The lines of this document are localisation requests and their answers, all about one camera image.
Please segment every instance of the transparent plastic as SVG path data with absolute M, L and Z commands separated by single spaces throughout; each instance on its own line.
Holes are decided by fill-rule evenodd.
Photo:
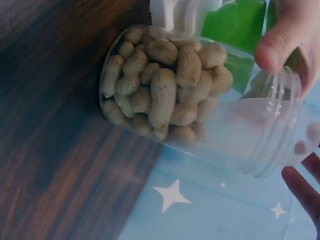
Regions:
M 253 53 L 263 31 L 266 7 L 265 0 L 190 0 L 185 31 Z
M 137 33 L 138 38 L 133 38 L 131 54 L 127 54 L 118 67 L 110 65 L 112 56 L 122 53 L 124 42 L 130 41 L 133 32 L 138 32 L 137 28 L 142 29 L 143 37 Z M 210 53 L 212 46 L 220 50 L 216 52 L 218 55 L 226 51 L 223 63 L 208 65 L 206 60 L 212 55 L 202 56 Z M 171 63 L 164 57 L 170 57 Z M 199 60 L 202 69 L 196 66 Z M 144 80 L 149 64 L 160 66 L 152 73 L 150 82 Z M 250 76 L 239 71 L 247 72 L 252 65 Z M 230 80 L 227 79 L 229 75 L 219 75 L 218 69 L 225 68 L 232 74 L 233 84 L 221 90 L 217 82 Z M 209 89 L 198 87 L 204 72 L 211 77 Z M 110 90 L 107 82 L 115 76 L 114 93 L 106 95 L 106 89 Z M 127 79 L 136 78 L 138 85 L 132 81 L 124 84 Z M 195 82 L 187 84 L 186 79 Z M 239 82 L 246 85 L 245 91 L 237 87 Z M 143 99 L 149 99 L 148 108 L 128 114 L 125 107 L 132 110 L 133 99 L 141 93 L 141 88 L 146 96 Z M 187 97 L 183 98 L 181 92 L 186 89 Z M 170 100 L 173 92 L 174 108 Z M 119 101 L 122 94 L 128 106 Z M 252 55 L 234 47 L 186 32 L 140 25 L 128 28 L 114 42 L 103 66 L 99 88 L 102 113 L 113 124 L 127 126 L 167 146 L 221 162 L 257 178 L 269 176 L 278 166 L 301 162 L 318 146 L 320 128 L 312 115 L 301 108 L 301 94 L 300 78 L 289 68 L 269 75 L 259 69 Z M 209 102 L 209 106 L 203 107 L 204 102 Z

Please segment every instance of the wooden table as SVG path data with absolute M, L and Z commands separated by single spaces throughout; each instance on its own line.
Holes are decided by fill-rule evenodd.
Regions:
M 0 2 L 0 239 L 112 240 L 162 150 L 98 103 L 116 36 L 148 0 Z

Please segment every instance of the clear plastic container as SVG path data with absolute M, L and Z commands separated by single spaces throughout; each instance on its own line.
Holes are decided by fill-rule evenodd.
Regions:
M 239 71 L 252 66 L 250 76 Z M 113 124 L 257 178 L 318 146 L 320 128 L 301 109 L 301 94 L 289 68 L 269 75 L 234 47 L 141 25 L 115 40 L 99 88 Z

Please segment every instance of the peanut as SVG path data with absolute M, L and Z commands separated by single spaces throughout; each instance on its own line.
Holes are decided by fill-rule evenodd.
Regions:
M 207 139 L 208 139 L 207 131 L 206 131 L 206 128 L 203 124 L 193 122 L 189 127 L 195 133 L 197 141 L 199 141 L 199 142 L 206 142 L 207 141 Z
M 160 38 L 147 42 L 145 49 L 149 58 L 166 65 L 175 64 L 178 57 L 176 46 Z
M 119 48 L 119 55 L 123 59 L 127 59 L 133 53 L 134 49 L 135 47 L 131 42 L 125 41 Z
M 131 105 L 130 105 L 130 97 L 115 93 L 114 94 L 114 100 L 115 100 L 116 104 L 119 106 L 119 108 L 121 108 L 122 113 L 127 118 L 133 118 L 134 117 L 135 113 L 132 110 Z
M 123 76 L 117 82 L 117 93 L 120 95 L 130 95 L 134 93 L 140 85 L 137 75 Z
M 123 125 L 125 123 L 125 116 L 114 100 L 108 99 L 105 101 L 102 104 L 102 110 L 112 124 Z
M 177 126 L 187 126 L 196 119 L 197 113 L 197 104 L 187 105 L 178 103 L 174 107 L 170 123 Z
M 195 122 L 199 124 L 206 123 L 210 119 L 212 112 L 218 103 L 218 98 L 212 96 L 209 96 L 206 100 L 200 102 L 198 104 L 198 113 Z
M 186 46 L 192 47 L 196 52 L 198 52 L 202 45 L 198 40 L 177 40 L 172 41 L 172 43 L 176 46 L 177 49 L 183 49 Z
M 198 55 L 203 69 L 221 66 L 225 63 L 228 57 L 227 50 L 218 42 L 213 42 L 204 46 L 199 50 Z
M 120 77 L 124 59 L 119 55 L 113 55 L 106 64 L 106 73 L 102 82 L 102 93 L 106 98 L 115 94 L 116 82 Z
M 124 38 L 133 45 L 136 45 L 141 42 L 144 35 L 144 30 L 141 27 L 132 27 L 127 31 Z
M 197 84 L 201 75 L 201 61 L 197 52 L 191 46 L 185 46 L 179 51 L 176 81 L 183 88 Z
M 135 50 L 140 50 L 144 53 L 146 53 L 146 46 L 144 44 L 139 44 L 138 46 L 136 46 Z
M 148 88 L 141 86 L 134 93 L 130 104 L 134 113 L 146 113 L 151 103 L 151 94 Z
M 151 125 L 148 121 L 148 116 L 144 114 L 135 114 L 132 120 L 133 129 L 137 131 L 138 134 L 146 136 L 151 133 Z
M 199 81 L 194 87 L 180 88 L 178 100 L 184 104 L 198 104 L 205 100 L 211 92 L 213 80 L 207 71 L 202 71 Z
M 192 148 L 197 143 L 197 136 L 188 126 L 176 126 L 170 131 L 168 140 L 182 147 Z
M 214 67 L 213 71 L 211 72 L 211 76 L 212 88 L 210 91 L 210 96 L 212 97 L 218 97 L 227 93 L 234 83 L 234 77 L 224 66 Z
M 153 129 L 153 134 L 160 141 L 166 140 L 166 138 L 168 136 L 168 132 L 169 132 L 169 126 L 168 125 L 163 125 L 163 126 L 160 126 L 160 127 L 157 127 L 157 128 Z
M 148 62 L 147 55 L 140 50 L 136 50 L 124 62 L 123 73 L 125 76 L 139 75 Z
M 151 82 L 151 78 L 153 74 L 160 69 L 159 63 L 149 63 L 145 68 L 143 69 L 140 80 L 142 85 L 149 85 Z
M 167 68 L 159 69 L 151 80 L 152 103 L 148 110 L 150 124 L 166 128 L 175 109 L 177 84 L 175 73 Z

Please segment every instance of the star pattern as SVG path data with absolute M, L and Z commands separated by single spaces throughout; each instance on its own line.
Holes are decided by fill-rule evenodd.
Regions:
M 152 186 L 163 197 L 162 213 L 174 203 L 190 204 L 191 202 L 180 193 L 180 179 L 174 181 L 169 187 Z
M 281 214 L 286 214 L 287 212 L 281 208 L 280 202 L 276 205 L 275 208 L 270 208 L 275 213 L 275 218 L 278 219 Z

